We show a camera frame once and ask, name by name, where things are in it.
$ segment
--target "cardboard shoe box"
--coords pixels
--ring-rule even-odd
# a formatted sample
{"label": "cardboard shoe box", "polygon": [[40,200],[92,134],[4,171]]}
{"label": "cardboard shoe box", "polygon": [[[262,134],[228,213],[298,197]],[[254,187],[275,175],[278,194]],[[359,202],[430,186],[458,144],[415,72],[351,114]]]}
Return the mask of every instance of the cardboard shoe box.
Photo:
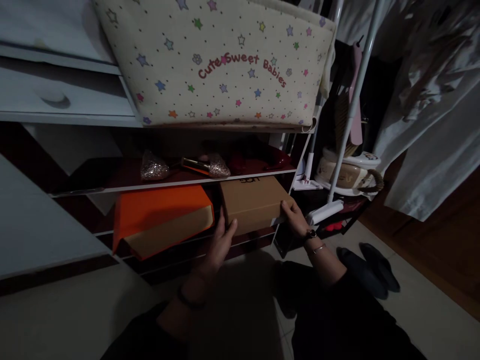
{"label": "cardboard shoe box", "polygon": [[268,228],[281,215],[281,202],[294,200],[274,176],[249,177],[220,183],[227,223],[238,220],[235,235]]}
{"label": "cardboard shoe box", "polygon": [[121,239],[145,260],[214,225],[214,207],[200,185],[124,192],[115,205],[113,254]]}

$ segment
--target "wristwatch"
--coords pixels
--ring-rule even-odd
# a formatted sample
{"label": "wristwatch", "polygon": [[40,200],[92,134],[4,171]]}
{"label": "wristwatch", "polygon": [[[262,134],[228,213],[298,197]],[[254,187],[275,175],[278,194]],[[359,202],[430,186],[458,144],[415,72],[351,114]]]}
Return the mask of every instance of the wristwatch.
{"label": "wristwatch", "polygon": [[307,231],[306,235],[303,237],[303,244],[305,244],[305,242],[307,240],[310,240],[310,239],[313,239],[313,238],[316,238],[317,237],[317,233],[315,232],[315,230],[313,229],[310,229]]}

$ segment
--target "printed text cute sweet babies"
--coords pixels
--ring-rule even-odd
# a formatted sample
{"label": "printed text cute sweet babies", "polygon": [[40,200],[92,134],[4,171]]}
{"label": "printed text cute sweet babies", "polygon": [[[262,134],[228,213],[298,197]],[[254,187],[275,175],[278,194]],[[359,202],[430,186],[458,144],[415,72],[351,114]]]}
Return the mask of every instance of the printed text cute sweet babies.
{"label": "printed text cute sweet babies", "polygon": [[[231,62],[234,62],[234,63],[249,62],[250,64],[253,64],[255,62],[255,64],[257,64],[258,60],[259,60],[258,55],[247,56],[245,54],[243,55],[238,54],[238,55],[230,56],[230,53],[226,52],[225,55],[221,56],[221,59],[217,57],[215,60],[210,60],[210,62],[208,63],[208,68],[206,68],[205,70],[204,69],[199,70],[198,76],[202,79],[205,79],[208,74],[210,74],[213,70],[216,69],[216,67],[219,68],[220,66],[230,64]],[[282,88],[285,87],[287,83],[285,83],[284,78],[280,76],[280,72],[277,71],[275,67],[272,68],[272,66],[269,65],[268,60],[263,61],[263,68],[267,69],[270,74],[272,74],[274,77],[276,77],[276,79],[278,79],[278,82],[281,84]]]}

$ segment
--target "black slipper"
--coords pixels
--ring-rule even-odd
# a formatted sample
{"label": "black slipper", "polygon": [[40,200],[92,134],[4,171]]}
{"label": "black slipper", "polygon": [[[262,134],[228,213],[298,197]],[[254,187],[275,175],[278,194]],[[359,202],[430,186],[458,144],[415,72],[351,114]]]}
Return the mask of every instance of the black slipper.
{"label": "black slipper", "polygon": [[365,260],[344,247],[337,247],[336,254],[348,271],[357,278],[370,294],[381,300],[386,300],[389,297],[389,292]]}
{"label": "black slipper", "polygon": [[383,286],[391,292],[399,293],[400,284],[392,273],[392,267],[385,256],[369,243],[360,243],[360,251]]}

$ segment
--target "orange box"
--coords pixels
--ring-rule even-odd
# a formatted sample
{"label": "orange box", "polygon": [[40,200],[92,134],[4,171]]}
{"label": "orange box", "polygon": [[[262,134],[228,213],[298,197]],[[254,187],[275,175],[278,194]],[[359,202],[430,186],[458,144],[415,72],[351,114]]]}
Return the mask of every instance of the orange box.
{"label": "orange box", "polygon": [[200,185],[124,192],[115,206],[113,254],[125,239],[145,260],[214,223],[214,207]]}

